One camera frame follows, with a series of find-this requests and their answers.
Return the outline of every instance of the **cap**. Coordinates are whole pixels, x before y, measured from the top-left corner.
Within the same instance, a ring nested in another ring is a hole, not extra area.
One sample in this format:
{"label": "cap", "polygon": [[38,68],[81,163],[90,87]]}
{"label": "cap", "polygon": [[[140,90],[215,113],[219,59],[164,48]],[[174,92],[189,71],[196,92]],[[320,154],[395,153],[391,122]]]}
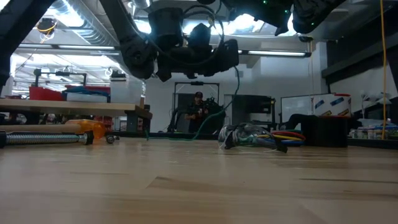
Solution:
{"label": "cap", "polygon": [[197,97],[197,98],[203,98],[203,93],[200,92],[200,91],[198,91],[198,92],[195,93],[195,97]]}

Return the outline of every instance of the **ceiling duct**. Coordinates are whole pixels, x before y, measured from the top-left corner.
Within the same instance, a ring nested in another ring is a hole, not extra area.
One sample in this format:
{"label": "ceiling duct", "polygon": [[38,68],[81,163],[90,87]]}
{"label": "ceiling duct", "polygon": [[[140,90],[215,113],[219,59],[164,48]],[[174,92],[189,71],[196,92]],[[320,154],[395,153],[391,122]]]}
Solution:
{"label": "ceiling duct", "polygon": [[135,5],[138,9],[146,9],[150,6],[150,0],[132,0],[132,4]]}
{"label": "ceiling duct", "polygon": [[116,46],[119,42],[81,0],[56,0],[49,8],[55,18],[92,45]]}

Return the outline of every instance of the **person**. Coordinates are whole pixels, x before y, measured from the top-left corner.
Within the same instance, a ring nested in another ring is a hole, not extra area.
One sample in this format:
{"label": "person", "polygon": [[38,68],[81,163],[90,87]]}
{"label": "person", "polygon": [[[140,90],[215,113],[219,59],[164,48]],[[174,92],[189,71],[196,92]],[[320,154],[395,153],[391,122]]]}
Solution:
{"label": "person", "polygon": [[185,119],[189,120],[189,133],[195,133],[199,130],[201,124],[205,120],[208,110],[203,105],[203,93],[196,92],[193,103],[189,106]]}

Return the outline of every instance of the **whiteboard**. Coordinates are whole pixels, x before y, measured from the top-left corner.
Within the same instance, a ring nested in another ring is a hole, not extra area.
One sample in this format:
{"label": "whiteboard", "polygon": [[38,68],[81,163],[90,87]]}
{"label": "whiteboard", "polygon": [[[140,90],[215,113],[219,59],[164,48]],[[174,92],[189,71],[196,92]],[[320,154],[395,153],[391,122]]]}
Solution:
{"label": "whiteboard", "polygon": [[307,95],[307,96],[291,96],[280,99],[282,105],[282,122],[287,122],[293,114],[313,114],[313,107],[311,99],[313,96],[324,95]]}

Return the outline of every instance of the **light wood floor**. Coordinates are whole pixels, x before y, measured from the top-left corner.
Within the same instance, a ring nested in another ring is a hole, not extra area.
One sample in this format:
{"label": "light wood floor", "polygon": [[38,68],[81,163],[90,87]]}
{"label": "light wood floor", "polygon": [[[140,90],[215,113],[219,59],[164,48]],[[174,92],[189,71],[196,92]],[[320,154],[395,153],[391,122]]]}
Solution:
{"label": "light wood floor", "polygon": [[398,223],[398,150],[121,139],[0,151],[0,223]]}

